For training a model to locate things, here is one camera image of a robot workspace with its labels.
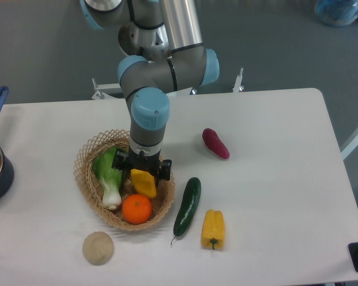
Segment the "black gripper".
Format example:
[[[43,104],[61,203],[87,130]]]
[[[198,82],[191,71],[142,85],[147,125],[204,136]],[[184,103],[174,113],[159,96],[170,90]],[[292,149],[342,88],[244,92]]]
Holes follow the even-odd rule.
[[[156,178],[156,185],[160,181],[169,181],[171,179],[172,160],[159,160],[160,152],[147,156],[145,153],[135,153],[130,150],[127,153],[121,148],[116,148],[112,161],[112,169],[119,171],[137,169],[150,173]]]

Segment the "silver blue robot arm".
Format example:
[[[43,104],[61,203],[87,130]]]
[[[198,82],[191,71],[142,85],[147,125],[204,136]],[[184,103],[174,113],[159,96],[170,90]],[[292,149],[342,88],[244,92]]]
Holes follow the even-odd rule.
[[[168,181],[172,161],[160,161],[169,119],[168,94],[215,82],[220,65],[213,49],[203,45],[193,1],[81,1],[90,24],[100,29],[124,23],[141,30],[162,30],[169,56],[150,60],[141,53],[125,57],[118,81],[131,118],[128,154],[117,152],[112,167],[139,169],[156,181]]]

